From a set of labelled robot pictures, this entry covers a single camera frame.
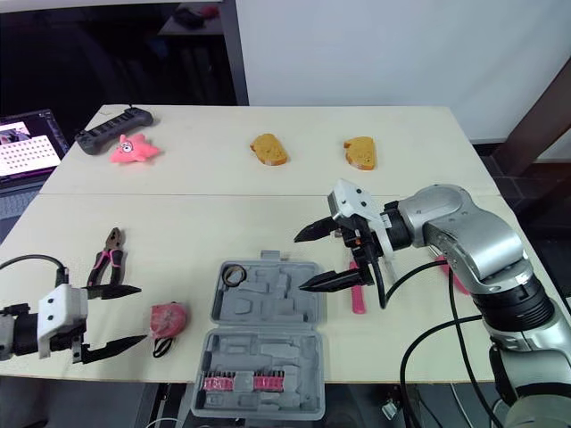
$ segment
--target red bit holder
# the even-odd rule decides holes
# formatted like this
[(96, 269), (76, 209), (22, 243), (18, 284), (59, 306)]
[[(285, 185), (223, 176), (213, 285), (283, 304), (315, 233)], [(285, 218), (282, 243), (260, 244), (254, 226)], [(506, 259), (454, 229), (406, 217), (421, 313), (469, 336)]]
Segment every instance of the red bit holder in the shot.
[(284, 372), (272, 371), (269, 374), (257, 372), (253, 376), (253, 388), (255, 391), (282, 392), (284, 390)]
[(203, 380), (205, 391), (233, 391), (234, 372), (206, 372)]

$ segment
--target bread slice toy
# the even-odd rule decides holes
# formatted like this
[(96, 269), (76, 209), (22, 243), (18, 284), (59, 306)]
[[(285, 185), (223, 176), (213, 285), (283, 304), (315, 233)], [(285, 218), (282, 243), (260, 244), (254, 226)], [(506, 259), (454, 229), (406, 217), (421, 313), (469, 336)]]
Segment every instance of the bread slice toy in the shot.
[(377, 164), (377, 152), (375, 142), (370, 136), (357, 136), (345, 141), (345, 158), (358, 169), (375, 169)]
[(250, 144), (250, 148), (264, 165), (276, 166), (287, 162), (286, 150), (273, 134), (258, 136)]

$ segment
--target metal ring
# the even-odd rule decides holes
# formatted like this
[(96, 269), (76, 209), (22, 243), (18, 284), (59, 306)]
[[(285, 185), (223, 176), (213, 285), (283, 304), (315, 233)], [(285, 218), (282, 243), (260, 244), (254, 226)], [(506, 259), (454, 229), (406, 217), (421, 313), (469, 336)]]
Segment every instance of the metal ring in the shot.
[[(240, 272), (240, 277), (237, 281), (230, 281), (230, 277), (235, 272)], [(228, 287), (237, 287), (246, 280), (246, 269), (240, 265), (227, 265), (222, 271), (222, 282)]]

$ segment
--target open tool case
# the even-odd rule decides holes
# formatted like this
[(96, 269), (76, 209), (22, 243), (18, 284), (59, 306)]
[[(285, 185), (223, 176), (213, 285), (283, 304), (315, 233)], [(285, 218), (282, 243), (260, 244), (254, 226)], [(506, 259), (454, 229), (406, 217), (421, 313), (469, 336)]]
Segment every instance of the open tool case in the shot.
[[(222, 274), (240, 265), (246, 279), (228, 287)], [(321, 320), (319, 293), (298, 286), (319, 272), (314, 263), (228, 261), (220, 269), (210, 330), (192, 401), (205, 417), (319, 420), (325, 413), (323, 347), (314, 330)]]

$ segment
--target laptop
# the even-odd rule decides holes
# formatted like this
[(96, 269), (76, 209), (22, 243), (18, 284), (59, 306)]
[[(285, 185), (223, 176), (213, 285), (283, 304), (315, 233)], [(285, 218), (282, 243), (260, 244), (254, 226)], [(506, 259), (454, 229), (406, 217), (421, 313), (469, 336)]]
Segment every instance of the laptop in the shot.
[(0, 118), (0, 242), (68, 150), (49, 109)]

